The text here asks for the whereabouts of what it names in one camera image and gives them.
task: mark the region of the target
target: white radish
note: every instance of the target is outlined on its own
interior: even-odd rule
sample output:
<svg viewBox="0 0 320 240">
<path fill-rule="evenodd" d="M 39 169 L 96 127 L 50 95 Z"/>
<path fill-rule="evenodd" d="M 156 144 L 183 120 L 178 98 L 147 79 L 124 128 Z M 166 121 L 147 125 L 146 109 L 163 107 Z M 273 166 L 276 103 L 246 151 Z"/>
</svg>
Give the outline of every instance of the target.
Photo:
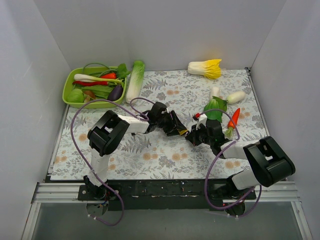
<svg viewBox="0 0 320 240">
<path fill-rule="evenodd" d="M 113 83 L 121 83 L 121 81 L 119 79 L 106 79 L 106 78 L 99 78 L 99 77 L 95 77 L 95 76 L 90 76 L 90 75 L 85 75 L 85 74 L 75 74 L 73 79 L 75 81 L 81 81 L 81 82 L 85 82 L 85 83 L 90 83 L 90 81 L 108 81 L 108 82 L 113 82 Z"/>
<path fill-rule="evenodd" d="M 245 99 L 245 97 L 246 97 L 246 93 L 244 91 L 236 91 L 234 93 L 231 93 L 229 96 L 227 96 L 226 101 L 228 104 L 235 104 Z"/>
<path fill-rule="evenodd" d="M 209 101 L 212 99 L 213 96 L 219 98 L 219 96 L 220 96 L 220 88 L 219 87 L 213 86 L 211 88 L 210 95 L 209 95 Z"/>
</svg>

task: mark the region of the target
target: glass panel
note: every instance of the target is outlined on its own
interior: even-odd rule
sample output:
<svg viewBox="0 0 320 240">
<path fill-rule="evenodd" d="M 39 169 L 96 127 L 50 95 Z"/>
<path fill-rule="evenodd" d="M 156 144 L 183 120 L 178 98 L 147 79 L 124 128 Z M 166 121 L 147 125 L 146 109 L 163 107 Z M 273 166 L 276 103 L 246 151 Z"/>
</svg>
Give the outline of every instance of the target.
<svg viewBox="0 0 320 240">
<path fill-rule="evenodd" d="M 102 218 L 114 221 L 119 215 L 110 211 Z M 88 217 L 84 203 L 43 203 L 32 239 L 300 240 L 302 236 L 290 202 L 261 202 L 238 220 L 204 209 L 126 210 L 115 227 Z"/>
</svg>

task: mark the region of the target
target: red pepper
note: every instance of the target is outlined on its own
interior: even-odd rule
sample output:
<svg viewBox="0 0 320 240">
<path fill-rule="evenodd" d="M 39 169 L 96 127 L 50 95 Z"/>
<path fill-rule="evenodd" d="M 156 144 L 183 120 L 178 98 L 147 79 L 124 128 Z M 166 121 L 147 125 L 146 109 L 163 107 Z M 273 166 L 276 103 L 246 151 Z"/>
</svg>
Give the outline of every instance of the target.
<svg viewBox="0 0 320 240">
<path fill-rule="evenodd" d="M 72 84 L 79 84 L 84 87 L 91 87 L 95 85 L 108 85 L 108 81 L 93 81 L 93 82 L 83 82 L 83 81 L 74 81 Z"/>
<path fill-rule="evenodd" d="M 101 79 L 117 79 L 117 76 L 114 72 L 108 73 L 100 77 Z"/>
</svg>

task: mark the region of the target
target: orange carrot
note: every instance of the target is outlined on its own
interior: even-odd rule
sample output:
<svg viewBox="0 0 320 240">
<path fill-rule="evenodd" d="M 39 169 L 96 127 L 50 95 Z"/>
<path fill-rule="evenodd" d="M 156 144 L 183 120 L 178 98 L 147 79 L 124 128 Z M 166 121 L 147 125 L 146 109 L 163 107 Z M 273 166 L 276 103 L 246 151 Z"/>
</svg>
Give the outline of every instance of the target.
<svg viewBox="0 0 320 240">
<path fill-rule="evenodd" d="M 240 108 L 238 108 L 238 109 L 234 112 L 234 114 L 233 114 L 233 116 L 232 116 L 232 120 L 234 121 L 235 125 L 238 124 L 239 115 L 240 115 Z M 226 136 L 227 138 L 231 138 L 232 133 L 233 133 L 233 131 L 234 131 L 235 128 L 236 128 L 236 127 L 234 126 L 234 124 L 233 124 L 232 121 L 230 120 L 229 123 L 228 123 L 228 130 L 225 132 L 225 136 Z"/>
</svg>

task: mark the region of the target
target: purple eggplant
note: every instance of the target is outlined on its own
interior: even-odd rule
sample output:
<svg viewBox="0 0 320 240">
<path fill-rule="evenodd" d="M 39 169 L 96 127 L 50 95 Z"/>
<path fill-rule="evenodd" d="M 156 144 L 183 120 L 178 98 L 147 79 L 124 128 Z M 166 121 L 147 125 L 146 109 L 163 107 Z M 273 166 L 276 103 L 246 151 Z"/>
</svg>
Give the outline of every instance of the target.
<svg viewBox="0 0 320 240">
<path fill-rule="evenodd" d="M 107 99 L 110 100 L 110 101 L 116 101 L 119 98 L 121 98 L 123 92 L 124 92 L 124 88 L 121 86 L 121 84 L 118 84 L 110 92 L 110 94 L 109 94 Z"/>
</svg>

